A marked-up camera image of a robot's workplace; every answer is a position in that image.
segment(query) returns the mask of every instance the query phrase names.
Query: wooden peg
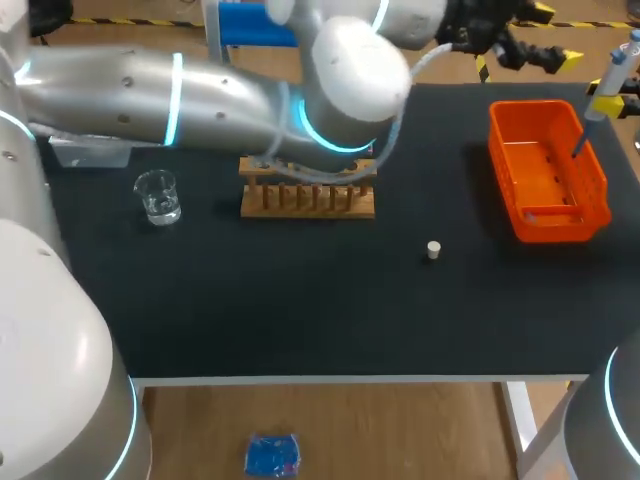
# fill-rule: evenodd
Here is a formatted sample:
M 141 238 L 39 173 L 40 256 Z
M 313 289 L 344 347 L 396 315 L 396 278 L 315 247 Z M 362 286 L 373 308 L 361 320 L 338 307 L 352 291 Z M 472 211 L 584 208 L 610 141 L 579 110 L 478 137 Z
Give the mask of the wooden peg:
M 318 197 L 320 196 L 320 187 L 313 185 L 311 187 L 311 206 L 314 210 L 318 209 Z
M 256 181 L 255 175 L 249 175 L 248 180 L 249 180 L 249 191 L 251 193 L 256 193 L 256 186 L 258 185 L 258 182 Z
M 280 208 L 284 208 L 284 196 L 286 193 L 286 189 L 284 188 L 284 182 L 280 182 L 278 185 L 278 198 L 280 199 Z
M 353 206 L 353 185 L 347 187 L 347 211 Z
M 331 210 L 336 209 L 336 187 L 329 188 L 329 208 Z
M 302 208 L 302 197 L 304 196 L 304 190 L 302 185 L 296 185 L 296 208 L 299 210 Z
M 262 208 L 269 210 L 269 185 L 262 185 Z

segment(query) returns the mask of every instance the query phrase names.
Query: wooden test tube rack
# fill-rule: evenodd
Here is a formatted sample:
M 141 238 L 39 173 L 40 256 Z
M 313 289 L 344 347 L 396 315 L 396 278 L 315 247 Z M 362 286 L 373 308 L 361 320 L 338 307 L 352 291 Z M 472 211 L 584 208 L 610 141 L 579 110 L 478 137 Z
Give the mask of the wooden test tube rack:
M 341 175 L 363 170 L 373 165 L 374 160 L 357 160 L 355 163 L 355 170 L 345 170 Z M 272 168 L 254 166 L 250 157 L 242 157 L 238 172 L 247 179 L 242 197 L 242 217 L 371 219 L 376 216 L 371 186 L 375 171 L 355 186 L 275 185 L 268 183 L 269 177 L 282 175 Z

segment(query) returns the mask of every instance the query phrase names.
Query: yellow black tape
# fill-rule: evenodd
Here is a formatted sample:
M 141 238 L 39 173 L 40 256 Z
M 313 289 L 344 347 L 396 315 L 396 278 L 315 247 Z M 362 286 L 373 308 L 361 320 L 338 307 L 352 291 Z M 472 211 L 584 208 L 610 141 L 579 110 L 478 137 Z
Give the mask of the yellow black tape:
M 514 22 L 519 28 L 640 28 L 640 22 L 551 22 L 548 25 L 532 22 Z
M 480 83 L 491 83 L 491 77 L 489 76 L 489 69 L 487 68 L 487 62 L 482 55 L 476 55 L 476 69 L 478 70 L 478 76 L 480 77 Z
M 204 28 L 204 23 L 177 20 L 142 20 L 140 18 L 72 18 L 72 25 L 155 25 L 159 27 Z
M 160 27 L 204 28 L 204 23 L 180 20 L 144 20 L 140 18 L 72 18 L 76 25 L 156 25 Z M 640 28 L 640 22 L 551 22 L 547 25 L 532 22 L 514 22 L 520 28 Z

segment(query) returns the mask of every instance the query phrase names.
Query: floor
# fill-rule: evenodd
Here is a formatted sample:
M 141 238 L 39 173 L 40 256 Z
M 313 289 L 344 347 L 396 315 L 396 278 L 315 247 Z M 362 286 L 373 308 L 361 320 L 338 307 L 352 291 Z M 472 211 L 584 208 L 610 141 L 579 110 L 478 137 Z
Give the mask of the floor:
M 547 0 L 556 21 L 626 21 L 624 0 Z M 76 17 L 119 17 L 201 22 L 200 7 L 181 0 L 75 0 Z M 573 71 L 548 76 L 534 67 L 501 69 L 486 62 L 494 82 L 586 82 L 599 78 L 608 53 L 628 39 L 628 29 L 517 29 L 539 45 L 585 52 Z M 70 25 L 50 35 L 51 45 L 136 43 L 206 57 L 204 31 L 177 27 Z M 232 52 L 244 68 L 288 80 L 300 79 L 297 52 L 243 48 Z M 419 54 L 407 54 L 415 61 Z M 438 59 L 418 79 L 431 83 L 477 83 L 472 57 Z M 615 129 L 637 173 L 633 148 L 636 118 Z M 529 383 L 541 425 L 565 392 L 562 382 Z M 146 411 L 153 431 L 152 480 L 242 478 L 249 436 L 300 436 L 302 479 L 513 479 L 513 456 L 491 384 L 272 386 L 173 388 L 151 392 Z

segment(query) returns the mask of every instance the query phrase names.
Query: black table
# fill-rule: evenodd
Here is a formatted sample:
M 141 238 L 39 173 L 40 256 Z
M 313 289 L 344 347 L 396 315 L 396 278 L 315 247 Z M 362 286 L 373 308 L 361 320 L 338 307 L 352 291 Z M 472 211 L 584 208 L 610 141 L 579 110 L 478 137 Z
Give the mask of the black table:
M 640 326 L 640 189 L 603 124 L 611 225 L 583 246 L 519 244 L 488 107 L 528 98 L 586 102 L 583 85 L 415 88 L 375 221 L 240 219 L 237 158 L 209 151 L 50 169 L 74 274 L 138 378 L 587 374 Z M 166 229 L 132 193 L 153 168 L 178 179 Z M 425 265 L 429 240 L 443 250 Z

